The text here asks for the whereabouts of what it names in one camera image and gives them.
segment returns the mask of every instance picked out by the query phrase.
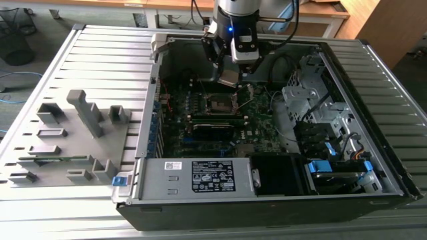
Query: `power supply label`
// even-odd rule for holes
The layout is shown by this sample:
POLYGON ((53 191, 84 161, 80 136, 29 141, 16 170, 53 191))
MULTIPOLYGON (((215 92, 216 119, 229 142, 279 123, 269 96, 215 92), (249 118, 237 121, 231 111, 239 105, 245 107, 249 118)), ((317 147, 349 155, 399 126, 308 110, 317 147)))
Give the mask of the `power supply label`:
POLYGON ((195 193, 236 191, 232 161, 193 161, 191 174, 195 193))

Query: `black mesh trash can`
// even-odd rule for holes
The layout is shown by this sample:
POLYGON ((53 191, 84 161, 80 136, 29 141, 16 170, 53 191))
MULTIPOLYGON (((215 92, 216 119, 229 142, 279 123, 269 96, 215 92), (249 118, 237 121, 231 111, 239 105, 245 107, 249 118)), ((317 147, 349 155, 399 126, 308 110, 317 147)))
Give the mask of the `black mesh trash can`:
POLYGON ((0 58, 10 66, 24 65, 35 58, 19 27, 4 21, 0 21, 0 58))
POLYGON ((10 28, 17 28, 25 36, 37 31, 32 16, 24 8, 0 10, 0 21, 4 21, 10 28))

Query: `metal slotted platform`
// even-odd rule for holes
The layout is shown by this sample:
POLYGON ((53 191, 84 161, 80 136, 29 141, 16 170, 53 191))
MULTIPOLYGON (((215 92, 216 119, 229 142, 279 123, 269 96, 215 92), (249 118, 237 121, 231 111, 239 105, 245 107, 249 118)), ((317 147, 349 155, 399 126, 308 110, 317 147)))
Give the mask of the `metal slotted platform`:
MULTIPOLYGON (((151 75, 151 36, 159 32, 201 34, 199 31, 91 25, 83 30, 72 30, 1 142, 0 160, 1 166, 5 165, 1 172, 17 167, 13 164, 16 159, 6 153, 23 140, 23 133, 36 131, 37 125, 32 120, 37 119, 35 113, 44 98, 64 101, 69 89, 84 89, 88 102, 95 102, 100 109, 121 105, 132 111, 120 169, 132 168, 151 75)), ((260 37, 284 39, 284 36, 276 35, 260 37)), ((297 40, 329 44, 385 138, 425 193, 425 114, 371 47, 356 40, 311 37, 297 37, 297 40)), ((6 179, 4 175, 0 174, 0 180, 6 179)), ((0 236, 13 234, 15 238, 19 236, 17 229, 25 231, 23 234, 43 239, 256 239, 259 236, 360 230, 385 233, 383 230, 427 227, 427 198, 423 198, 399 209, 376 211, 351 222, 335 224, 139 232, 115 209, 108 185, 9 188, 5 181, 0 183, 0 236)))

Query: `barcode sticker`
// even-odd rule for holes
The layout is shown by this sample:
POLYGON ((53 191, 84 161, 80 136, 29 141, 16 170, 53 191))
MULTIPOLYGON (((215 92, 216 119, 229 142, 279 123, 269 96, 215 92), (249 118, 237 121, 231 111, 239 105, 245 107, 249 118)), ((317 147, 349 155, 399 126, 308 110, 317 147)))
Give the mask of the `barcode sticker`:
POLYGON ((124 6, 125 7, 139 7, 139 8, 141 8, 143 4, 125 3, 124 6))
POLYGON ((183 162, 181 161, 167 161, 164 162, 164 170, 181 170, 183 162))

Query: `small circuit board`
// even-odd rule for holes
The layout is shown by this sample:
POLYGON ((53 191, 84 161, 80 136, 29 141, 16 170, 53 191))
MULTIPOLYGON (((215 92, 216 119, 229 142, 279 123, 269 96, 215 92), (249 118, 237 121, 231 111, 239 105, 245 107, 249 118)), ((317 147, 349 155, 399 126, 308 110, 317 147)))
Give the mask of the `small circuit board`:
POLYGON ((281 152, 263 84, 165 79, 160 88, 164 158, 244 157, 281 152))

